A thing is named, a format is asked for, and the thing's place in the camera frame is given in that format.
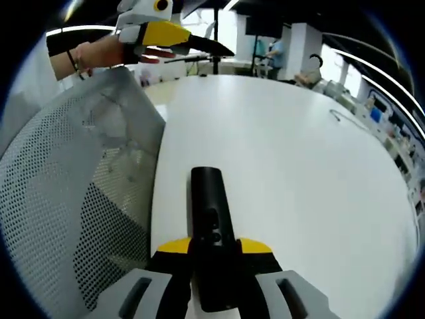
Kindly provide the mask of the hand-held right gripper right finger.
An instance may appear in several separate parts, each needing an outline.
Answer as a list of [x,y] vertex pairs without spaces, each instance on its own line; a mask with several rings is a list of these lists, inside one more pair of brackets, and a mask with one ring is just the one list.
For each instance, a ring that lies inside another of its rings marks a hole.
[[283,270],[271,248],[238,243],[238,311],[241,318],[337,318],[328,297],[293,270]]

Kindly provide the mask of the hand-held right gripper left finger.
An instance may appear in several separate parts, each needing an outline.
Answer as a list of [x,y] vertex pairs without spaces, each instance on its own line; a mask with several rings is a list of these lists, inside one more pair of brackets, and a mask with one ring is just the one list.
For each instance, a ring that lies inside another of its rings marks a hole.
[[157,248],[145,269],[135,268],[102,291],[87,318],[184,318],[191,298],[191,238]]

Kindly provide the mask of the person's left hand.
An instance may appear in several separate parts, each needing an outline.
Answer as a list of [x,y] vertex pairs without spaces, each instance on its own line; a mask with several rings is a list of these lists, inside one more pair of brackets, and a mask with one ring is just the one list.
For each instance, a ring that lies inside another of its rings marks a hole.
[[106,68],[123,64],[124,47],[117,35],[108,35],[75,48],[75,59],[83,69]]

